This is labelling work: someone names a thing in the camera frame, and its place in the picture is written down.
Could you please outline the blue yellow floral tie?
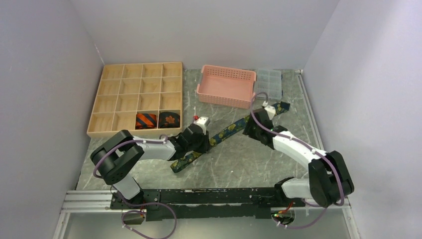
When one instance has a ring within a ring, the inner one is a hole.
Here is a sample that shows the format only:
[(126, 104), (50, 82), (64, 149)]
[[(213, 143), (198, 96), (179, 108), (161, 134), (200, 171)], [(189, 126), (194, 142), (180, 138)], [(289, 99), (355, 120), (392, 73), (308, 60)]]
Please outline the blue yellow floral tie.
[[(282, 113), (287, 112), (290, 109), (290, 105), (291, 105), (290, 103), (281, 101), (279, 103), (273, 104), (272, 106), (275, 107), (276, 115), (280, 115)], [(247, 115), (247, 116), (235, 121), (234, 123), (232, 123), (228, 127), (224, 128), (219, 133), (215, 134), (213, 137), (210, 137), (209, 138), (209, 147), (208, 147), (208, 151), (206, 153), (208, 153), (209, 150), (211, 150), (212, 148), (214, 148), (215, 146), (217, 146), (221, 142), (225, 141), (229, 137), (231, 137), (231, 136), (237, 134), (238, 132), (244, 130), (246, 128), (246, 125), (249, 122), (250, 118), (251, 117), (249, 115)], [(170, 168), (172, 169), (172, 171), (174, 173), (178, 173), (178, 172), (182, 171), (183, 169), (185, 169), (190, 164), (192, 164), (195, 160), (197, 160), (203, 154), (204, 153), (200, 153), (200, 152), (197, 152), (197, 151), (193, 151), (191, 153), (188, 153), (186, 156), (182, 157), (181, 159), (177, 159), (176, 162), (172, 163), (170, 165)]]

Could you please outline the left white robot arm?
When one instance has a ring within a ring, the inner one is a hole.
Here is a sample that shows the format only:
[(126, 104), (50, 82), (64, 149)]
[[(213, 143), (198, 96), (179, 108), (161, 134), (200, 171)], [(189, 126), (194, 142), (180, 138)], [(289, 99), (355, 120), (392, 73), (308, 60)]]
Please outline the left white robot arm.
[(208, 131), (193, 123), (176, 136), (160, 139), (140, 138), (123, 129), (95, 149), (90, 159), (95, 166), (93, 176), (120, 192), (130, 209), (137, 209), (142, 205), (143, 191), (130, 172), (138, 161), (174, 161), (208, 149)]

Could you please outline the orange navy striped tie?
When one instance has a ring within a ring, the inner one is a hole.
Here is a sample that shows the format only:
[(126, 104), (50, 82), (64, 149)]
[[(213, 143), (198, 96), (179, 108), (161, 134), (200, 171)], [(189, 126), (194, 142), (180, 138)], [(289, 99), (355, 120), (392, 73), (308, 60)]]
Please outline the orange navy striped tie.
[(137, 113), (135, 129), (152, 129), (157, 127), (157, 116), (150, 113)]

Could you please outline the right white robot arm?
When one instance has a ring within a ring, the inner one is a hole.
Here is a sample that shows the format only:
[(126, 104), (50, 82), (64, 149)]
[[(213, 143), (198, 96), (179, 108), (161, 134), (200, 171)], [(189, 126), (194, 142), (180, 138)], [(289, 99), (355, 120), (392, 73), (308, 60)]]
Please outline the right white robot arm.
[(244, 135), (289, 156), (308, 172), (305, 179), (288, 177), (278, 182), (274, 193), (276, 204), (285, 207), (294, 198), (312, 199), (324, 208), (343, 203), (355, 188), (341, 153), (313, 147), (286, 128), (274, 126), (275, 113), (275, 108), (270, 106), (251, 111)]

